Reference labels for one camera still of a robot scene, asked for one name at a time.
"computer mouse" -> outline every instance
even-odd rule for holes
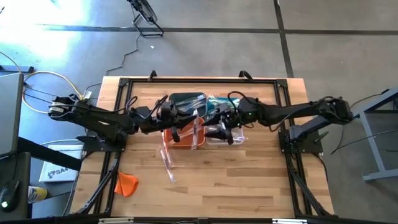
[[[13,211],[19,201],[19,180],[11,180],[0,189],[0,207],[4,212]]]

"gray metal stand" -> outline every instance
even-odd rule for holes
[[[398,87],[388,90],[387,92],[383,93],[379,98],[368,105],[356,110],[354,112],[355,118],[361,118],[363,127],[366,132],[366,136],[370,137],[373,135],[370,125],[368,123],[368,119],[366,118],[366,113],[396,113],[396,110],[376,110],[381,106],[389,103],[398,98]],[[364,175],[364,181],[368,182],[371,180],[377,179],[385,179],[390,177],[398,177],[398,169],[386,170],[384,167],[383,161],[381,159],[379,149],[377,147],[376,141],[374,138],[368,138],[369,144],[371,146],[374,159],[376,160],[377,167],[379,168],[379,172],[375,172],[372,174]]]

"orange container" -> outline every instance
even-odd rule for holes
[[[205,121],[203,120],[203,118],[198,118],[198,119],[199,119],[200,129],[198,130],[198,145],[197,145],[197,147],[199,147],[205,143],[205,129],[202,126],[205,123]],[[183,135],[184,133],[186,133],[189,130],[191,130],[191,132],[192,132],[193,122],[194,121],[192,121],[191,123],[186,125],[183,129],[177,130],[178,135],[180,136],[180,142],[176,142],[176,143],[172,144],[171,145],[172,147],[189,147],[189,148],[191,148],[193,133],[191,133],[185,137],[181,137],[181,135]],[[171,129],[165,130],[164,138],[166,139],[167,143],[169,143],[170,141],[173,141]]]

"gray floor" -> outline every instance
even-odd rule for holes
[[[53,0],[10,1],[0,14],[0,50],[20,65],[50,70],[67,76],[80,91],[108,75],[206,75],[236,76],[242,69],[254,77],[286,77],[278,34],[166,33],[164,38],[138,41],[136,32],[43,31],[27,24],[131,27],[126,1]],[[272,0],[149,0],[164,27],[277,29]],[[396,30],[398,1],[394,0],[280,0],[286,29]],[[343,96],[350,103],[398,84],[398,35],[287,35],[294,77],[304,78],[308,97]],[[0,64],[9,63],[0,58]],[[38,75],[29,81],[34,88],[59,96],[72,93],[61,79]],[[45,95],[31,93],[50,100]],[[38,109],[46,104],[28,101]],[[373,119],[374,131],[396,129],[389,118]],[[384,222],[398,220],[398,178],[365,184],[362,175],[377,170],[367,141],[330,156],[340,138],[340,126],[329,126],[323,139],[331,198],[337,215]],[[83,128],[50,120],[22,106],[20,136],[38,143],[70,139]],[[378,137],[396,146],[390,136]],[[347,125],[344,141],[364,136],[355,121]],[[397,168],[398,153],[383,152],[386,166]],[[32,179],[38,179],[41,162],[32,162]],[[48,188],[68,189],[70,184]],[[34,217],[60,215],[67,196],[34,205]]]

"wooden table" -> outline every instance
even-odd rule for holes
[[[119,78],[104,77],[99,107],[113,110]],[[292,104],[307,102],[303,79],[288,78],[287,81]],[[134,106],[153,108],[155,101],[166,94],[204,92],[225,97],[232,90],[275,104],[273,86],[268,84],[135,83],[132,95],[138,96]],[[302,124],[309,119],[295,121]],[[255,124],[253,129],[244,128],[244,135],[248,139],[240,146],[204,144],[195,151],[171,150],[176,184],[171,183],[159,152],[161,133],[129,136],[119,171],[138,177],[139,185],[132,197],[115,194],[112,216],[294,217],[285,157],[279,152],[277,134]],[[103,157],[104,153],[96,152],[83,161],[71,212],[81,208],[97,188]],[[309,189],[324,208],[333,213],[321,162],[311,154],[302,157]],[[108,189],[105,189],[103,207],[107,195]],[[301,191],[298,196],[304,211]]]

